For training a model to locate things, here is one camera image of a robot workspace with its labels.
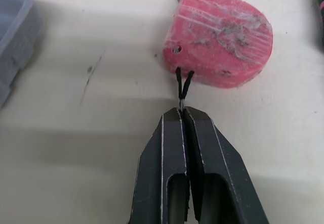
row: black wire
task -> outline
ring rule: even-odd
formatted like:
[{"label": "black wire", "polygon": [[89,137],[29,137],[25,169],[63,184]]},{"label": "black wire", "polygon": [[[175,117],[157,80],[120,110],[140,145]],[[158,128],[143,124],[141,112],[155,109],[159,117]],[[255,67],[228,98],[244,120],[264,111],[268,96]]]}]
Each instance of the black wire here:
[{"label": "black wire", "polygon": [[181,95],[180,99],[185,99],[186,98],[193,75],[194,75],[194,71],[189,71],[188,77],[187,77],[187,79],[186,79],[186,81],[184,82],[184,85],[183,85],[183,91],[182,91],[182,95]]},{"label": "black wire", "polygon": [[181,81],[181,68],[177,67],[176,69],[176,75],[177,75],[177,81],[178,81],[178,87],[179,87],[179,99],[181,99],[182,95],[182,81]]}]

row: screw hole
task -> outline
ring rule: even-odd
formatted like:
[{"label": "screw hole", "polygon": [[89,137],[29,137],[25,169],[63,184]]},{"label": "screw hole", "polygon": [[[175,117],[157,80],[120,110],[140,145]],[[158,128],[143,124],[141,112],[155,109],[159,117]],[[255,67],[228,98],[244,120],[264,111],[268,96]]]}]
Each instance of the screw hole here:
[{"label": "screw hole", "polygon": [[181,46],[175,46],[175,47],[173,47],[173,49],[172,49],[172,52],[174,53],[174,54],[178,54],[178,53],[180,53],[182,51],[182,47]]}]

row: gray plastic container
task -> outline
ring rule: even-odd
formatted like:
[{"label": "gray plastic container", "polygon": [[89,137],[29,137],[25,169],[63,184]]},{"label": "gray plastic container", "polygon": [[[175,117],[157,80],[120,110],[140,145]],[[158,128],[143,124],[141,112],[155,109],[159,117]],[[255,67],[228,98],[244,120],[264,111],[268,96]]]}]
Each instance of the gray plastic container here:
[{"label": "gray plastic container", "polygon": [[0,0],[0,107],[25,67],[42,28],[33,0]]}]

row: white surface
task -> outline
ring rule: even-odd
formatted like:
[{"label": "white surface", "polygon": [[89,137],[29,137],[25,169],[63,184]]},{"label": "white surface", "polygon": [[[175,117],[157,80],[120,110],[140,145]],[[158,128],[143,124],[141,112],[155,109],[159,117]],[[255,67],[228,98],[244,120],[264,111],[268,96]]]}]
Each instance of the white surface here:
[{"label": "white surface", "polygon": [[[194,83],[186,104],[209,113],[241,153],[270,223],[324,223],[316,0],[245,1],[273,26],[267,66],[237,89]],[[0,111],[0,222],[126,223],[138,157],[177,105],[175,77],[158,61],[177,2],[37,4],[45,38]]]}]

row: scratched pink surface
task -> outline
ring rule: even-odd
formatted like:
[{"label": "scratched pink surface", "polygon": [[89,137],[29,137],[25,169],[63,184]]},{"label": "scratched pink surface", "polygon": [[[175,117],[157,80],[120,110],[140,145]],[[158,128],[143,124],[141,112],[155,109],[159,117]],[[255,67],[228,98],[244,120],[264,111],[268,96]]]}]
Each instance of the scratched pink surface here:
[{"label": "scratched pink surface", "polygon": [[241,0],[180,0],[163,57],[170,72],[180,66],[195,71],[193,80],[230,88],[261,72],[272,42],[265,16]]}]

